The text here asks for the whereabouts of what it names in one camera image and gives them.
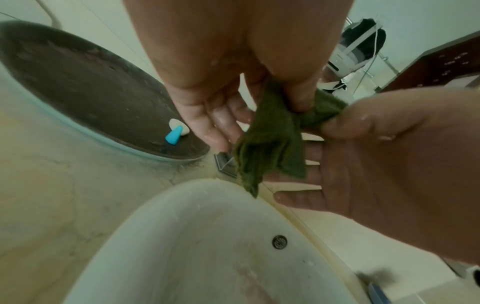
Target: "person's left hand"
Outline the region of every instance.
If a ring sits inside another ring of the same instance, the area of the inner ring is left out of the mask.
[[[179,113],[219,151],[253,113],[239,93],[244,73],[258,99],[274,76],[290,108],[313,105],[317,80],[353,0],[124,0],[138,36]]]

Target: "white soap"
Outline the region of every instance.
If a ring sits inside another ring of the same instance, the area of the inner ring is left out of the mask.
[[[170,126],[170,129],[172,131],[175,130],[176,127],[182,126],[183,130],[181,131],[181,134],[180,134],[182,136],[190,133],[189,127],[178,119],[175,119],[175,118],[170,119],[170,121],[168,122],[168,125]]]

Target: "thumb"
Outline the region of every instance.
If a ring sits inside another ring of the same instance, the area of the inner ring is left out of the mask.
[[[434,88],[378,94],[347,107],[325,122],[321,132],[334,139],[354,139],[367,134],[395,136],[431,117],[450,114],[458,100],[471,99],[470,91]]]
[[[283,92],[288,99],[290,110],[303,113],[313,108],[318,80],[319,77],[315,74],[300,81],[281,83]]]

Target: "sink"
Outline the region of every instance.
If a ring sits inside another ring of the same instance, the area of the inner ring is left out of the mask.
[[[103,245],[64,304],[357,303],[280,212],[236,184],[162,192]]]

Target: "blue cap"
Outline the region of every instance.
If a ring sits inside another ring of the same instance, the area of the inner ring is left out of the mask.
[[[173,129],[167,136],[165,136],[166,142],[171,145],[176,145],[179,142],[183,130],[184,128],[182,126],[178,126]]]

